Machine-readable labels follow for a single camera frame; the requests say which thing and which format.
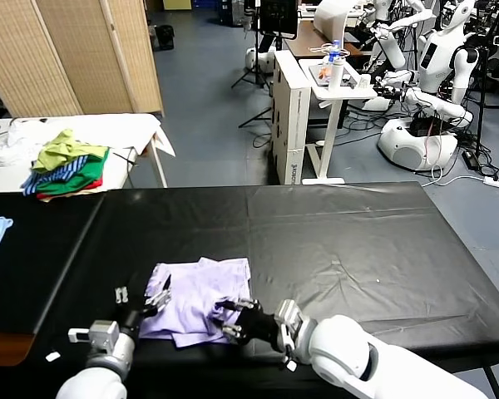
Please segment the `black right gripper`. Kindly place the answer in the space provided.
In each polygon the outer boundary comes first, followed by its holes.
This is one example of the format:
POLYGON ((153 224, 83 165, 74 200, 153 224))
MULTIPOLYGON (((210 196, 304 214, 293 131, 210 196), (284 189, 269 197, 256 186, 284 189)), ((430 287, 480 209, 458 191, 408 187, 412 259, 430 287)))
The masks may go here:
POLYGON ((215 303, 215 309, 227 309, 240 312, 235 324, 224 323, 222 333, 228 339, 234 339, 239 345, 246 345, 252 339, 259 339, 271 346, 278 345, 279 325, 273 314, 264 313, 258 300, 239 298, 224 299, 215 303))

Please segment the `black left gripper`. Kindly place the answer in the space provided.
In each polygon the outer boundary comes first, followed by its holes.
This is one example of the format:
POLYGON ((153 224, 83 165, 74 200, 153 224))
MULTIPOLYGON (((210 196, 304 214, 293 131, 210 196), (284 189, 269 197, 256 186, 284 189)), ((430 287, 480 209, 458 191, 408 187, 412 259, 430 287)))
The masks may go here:
POLYGON ((145 303, 128 303, 127 286, 114 288, 116 321, 121 333, 139 337, 141 324, 146 318, 161 312, 171 299, 171 275, 169 274, 161 289, 146 297, 145 303))

